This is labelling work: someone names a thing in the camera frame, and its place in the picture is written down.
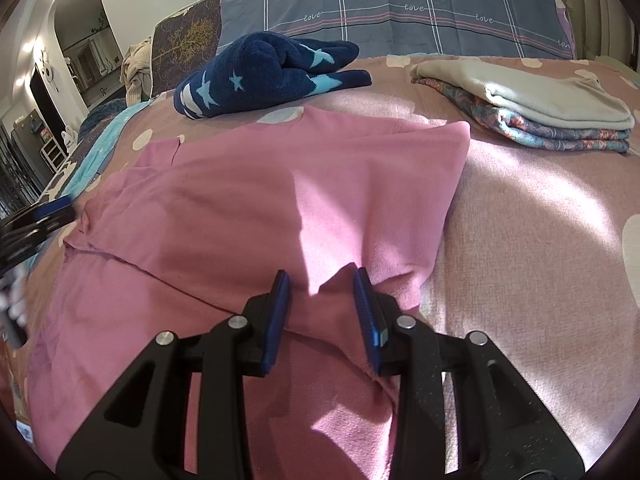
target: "bedsheet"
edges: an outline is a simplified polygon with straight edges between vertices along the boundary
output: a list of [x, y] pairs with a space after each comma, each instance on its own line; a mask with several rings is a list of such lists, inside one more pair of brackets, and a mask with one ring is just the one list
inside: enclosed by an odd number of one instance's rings
[[[432, 126], [466, 120], [434, 89], [410, 84], [406, 66], [420, 60], [358, 60], [350, 68], [367, 70], [371, 87], [314, 96], [288, 107], [312, 105]], [[486, 60], [557, 78], [577, 70], [593, 72], [607, 92], [640, 116], [638, 87], [599, 63]], [[149, 140], [178, 136], [192, 142], [261, 118], [274, 120], [273, 114], [264, 118], [270, 110], [257, 110], [194, 123], [173, 111], [170, 97], [162, 94], [129, 121], [109, 167], [79, 197], [79, 205], [99, 192], [105, 177], [127, 171]], [[635, 153], [640, 150], [639, 131], [636, 125], [629, 139]], [[623, 243], [630, 242], [628, 235], [623, 241], [623, 229], [640, 215], [640, 157], [541, 152], [474, 122], [471, 134], [466, 167], [434, 271], [422, 286], [419, 311], [439, 332], [487, 332], [589, 466], [622, 428], [640, 391], [640, 310], [623, 261]], [[72, 228], [58, 236], [28, 279], [33, 336], [10, 356], [27, 404], [29, 384], [38, 380], [30, 375], [31, 353], [43, 324], [55, 323], [47, 319], [47, 307], [63, 261], [62, 240]], [[46, 436], [36, 432], [38, 438]], [[453, 433], [449, 443], [450, 470], [455, 464]]]

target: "folded clothes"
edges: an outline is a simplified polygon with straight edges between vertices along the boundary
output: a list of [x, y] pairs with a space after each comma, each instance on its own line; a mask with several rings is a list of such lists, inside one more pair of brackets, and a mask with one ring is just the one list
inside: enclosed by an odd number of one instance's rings
[[498, 108], [466, 90], [433, 78], [415, 82], [435, 88], [464, 113], [479, 124], [530, 148], [581, 152], [583, 150], [612, 150], [626, 153], [629, 149], [629, 130], [575, 130], [553, 128], [529, 121], [508, 108]]
[[628, 106], [607, 94], [595, 74], [553, 79], [471, 58], [425, 61], [410, 71], [414, 79], [439, 79], [546, 126], [628, 130], [635, 124]]
[[269, 108], [371, 85], [365, 70], [336, 72], [360, 49], [349, 41], [294, 40], [274, 32], [239, 38], [178, 85], [174, 106], [191, 119]]

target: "pink cloth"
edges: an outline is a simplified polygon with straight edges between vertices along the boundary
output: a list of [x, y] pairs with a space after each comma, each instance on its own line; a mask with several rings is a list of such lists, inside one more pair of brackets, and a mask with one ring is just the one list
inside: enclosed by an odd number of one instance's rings
[[384, 478], [396, 391], [367, 366], [350, 264], [403, 310], [417, 307], [468, 146], [463, 122], [429, 129], [311, 107], [287, 123], [147, 146], [66, 240], [29, 371], [40, 455], [55, 465], [157, 332], [210, 330], [283, 268], [292, 305], [276, 365], [244, 382], [255, 477]]

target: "beige clothing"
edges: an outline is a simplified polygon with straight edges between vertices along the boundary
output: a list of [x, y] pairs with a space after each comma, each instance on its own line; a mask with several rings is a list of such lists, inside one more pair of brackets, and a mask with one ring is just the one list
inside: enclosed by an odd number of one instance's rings
[[142, 101], [142, 92], [151, 95], [151, 38], [127, 49], [120, 81], [127, 88], [127, 106]]

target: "pillow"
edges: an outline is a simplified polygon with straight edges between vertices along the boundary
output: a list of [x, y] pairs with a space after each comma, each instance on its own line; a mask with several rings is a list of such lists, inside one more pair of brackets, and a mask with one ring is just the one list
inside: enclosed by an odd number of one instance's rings
[[201, 0], [158, 23], [151, 46], [151, 97], [176, 88], [216, 55], [220, 0]]
[[221, 0], [218, 53], [256, 30], [388, 54], [573, 59], [562, 0]]

